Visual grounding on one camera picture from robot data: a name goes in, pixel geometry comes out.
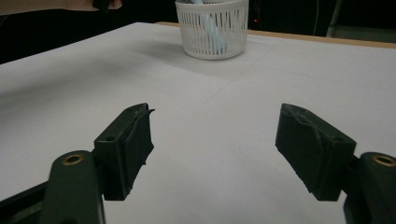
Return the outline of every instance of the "table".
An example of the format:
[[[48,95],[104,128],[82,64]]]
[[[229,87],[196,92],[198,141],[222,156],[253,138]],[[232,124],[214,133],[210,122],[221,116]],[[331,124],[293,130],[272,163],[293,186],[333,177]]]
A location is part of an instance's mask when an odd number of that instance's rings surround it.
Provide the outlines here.
[[[282,103],[395,156],[396,49],[249,35],[224,61],[189,57],[177,27],[135,23],[0,65],[0,200],[147,102],[155,146],[107,223],[345,223],[275,147]]]

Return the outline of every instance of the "person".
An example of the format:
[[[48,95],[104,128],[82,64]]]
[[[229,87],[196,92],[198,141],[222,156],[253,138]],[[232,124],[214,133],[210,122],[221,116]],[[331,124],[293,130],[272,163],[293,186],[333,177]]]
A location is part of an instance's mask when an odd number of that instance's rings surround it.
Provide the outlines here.
[[[93,0],[0,0],[0,16],[18,14],[22,12],[40,11],[48,9],[66,9],[73,11],[95,11]],[[109,9],[118,9],[121,0],[111,0]]]

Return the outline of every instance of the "white surface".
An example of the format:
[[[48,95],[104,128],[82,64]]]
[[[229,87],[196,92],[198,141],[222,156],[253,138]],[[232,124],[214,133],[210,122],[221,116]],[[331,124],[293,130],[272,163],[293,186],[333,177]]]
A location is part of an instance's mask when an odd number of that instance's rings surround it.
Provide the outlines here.
[[[276,150],[282,103],[305,107],[395,156],[396,50],[249,35],[244,53],[187,56],[176,27],[136,23],[0,65],[0,200],[48,178],[62,154],[147,102],[155,146],[121,223],[345,223],[345,196],[320,203]]]

